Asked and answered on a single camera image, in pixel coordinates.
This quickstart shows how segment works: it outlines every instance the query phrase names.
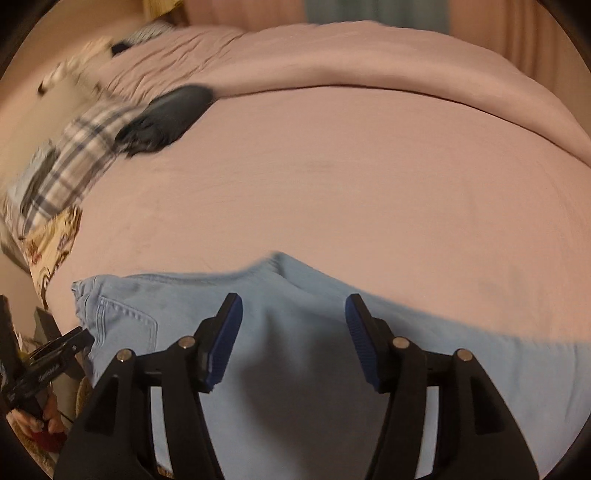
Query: pink blanket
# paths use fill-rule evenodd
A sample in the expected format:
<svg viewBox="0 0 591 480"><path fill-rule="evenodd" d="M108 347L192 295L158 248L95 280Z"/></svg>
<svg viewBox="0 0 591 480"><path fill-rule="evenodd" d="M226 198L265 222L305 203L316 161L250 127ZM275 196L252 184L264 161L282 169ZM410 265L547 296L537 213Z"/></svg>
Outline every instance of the pink blanket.
<svg viewBox="0 0 591 480"><path fill-rule="evenodd" d="M86 198L47 292L63 331L74 280L236 270L279 250L470 325L591 341L590 140L496 54L371 23L190 28L99 73L136 100L184 82L225 98ZM384 88L293 88L335 83Z"/></svg>

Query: silver bolt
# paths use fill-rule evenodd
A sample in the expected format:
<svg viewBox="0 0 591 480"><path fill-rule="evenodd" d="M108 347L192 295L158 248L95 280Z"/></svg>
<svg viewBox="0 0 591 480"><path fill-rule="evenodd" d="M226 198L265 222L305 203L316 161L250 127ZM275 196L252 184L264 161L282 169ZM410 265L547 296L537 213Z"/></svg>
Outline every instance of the silver bolt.
<svg viewBox="0 0 591 480"><path fill-rule="evenodd" d="M124 348L123 350L119 350L117 352L117 360L119 360L119 362L126 362L127 360L131 359L133 355L134 353L131 350Z"/></svg>
<svg viewBox="0 0 591 480"><path fill-rule="evenodd" d="M472 352L470 350L466 350L465 348L460 348L457 351L457 357L462 362L469 362L470 360L472 360L474 358L474 355L472 355Z"/></svg>
<svg viewBox="0 0 591 480"><path fill-rule="evenodd" d="M191 336L183 337L178 341L178 345L180 348L191 348L193 345L195 345L195 338Z"/></svg>
<svg viewBox="0 0 591 480"><path fill-rule="evenodd" d="M395 337L394 340L392 340L392 345L394 345L396 348L404 350L410 346L410 342L408 341L408 338Z"/></svg>

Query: plaid shirt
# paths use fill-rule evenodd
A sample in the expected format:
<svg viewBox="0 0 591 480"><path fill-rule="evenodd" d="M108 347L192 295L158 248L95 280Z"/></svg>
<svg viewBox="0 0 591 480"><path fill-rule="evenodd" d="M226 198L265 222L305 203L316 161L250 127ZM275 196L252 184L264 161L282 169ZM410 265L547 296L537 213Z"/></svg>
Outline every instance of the plaid shirt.
<svg viewBox="0 0 591 480"><path fill-rule="evenodd" d="M29 207L20 212L22 215L12 215L12 230L17 237L24 237L82 201L115 160L117 133L142 110L128 103L100 101L68 124L57 143L60 155L53 168L33 194Z"/></svg>

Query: patterned yellow fabric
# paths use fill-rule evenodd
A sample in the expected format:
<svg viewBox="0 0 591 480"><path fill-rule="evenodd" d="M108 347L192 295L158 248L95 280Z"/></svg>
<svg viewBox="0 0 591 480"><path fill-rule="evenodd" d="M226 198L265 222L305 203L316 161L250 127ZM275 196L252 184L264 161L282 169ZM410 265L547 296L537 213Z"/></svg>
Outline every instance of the patterned yellow fabric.
<svg viewBox="0 0 591 480"><path fill-rule="evenodd" d="M35 290L45 308L47 285L72 250L81 215L78 205L70 206L45 225L31 231L22 242Z"/></svg>
<svg viewBox="0 0 591 480"><path fill-rule="evenodd" d="M146 20L152 21L174 10L183 0L144 0L144 15Z"/></svg>

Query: pink bedsheet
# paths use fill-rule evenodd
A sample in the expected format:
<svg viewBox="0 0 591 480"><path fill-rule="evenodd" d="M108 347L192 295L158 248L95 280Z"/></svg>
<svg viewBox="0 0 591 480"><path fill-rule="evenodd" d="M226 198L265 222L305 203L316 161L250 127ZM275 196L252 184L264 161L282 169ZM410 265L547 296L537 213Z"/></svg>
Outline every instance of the pink bedsheet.
<svg viewBox="0 0 591 480"><path fill-rule="evenodd" d="M338 32L324 58L323 29ZM236 270L284 251L470 325L591 341L591 169L578 160L591 141L551 93L439 34L296 25L233 50L248 35L231 31L187 29L99 72L136 100L183 82L224 98L164 151L120 158L86 198L47 291L62 331L77 323L74 280ZM281 89L367 86L369 72L372 89Z"/></svg>

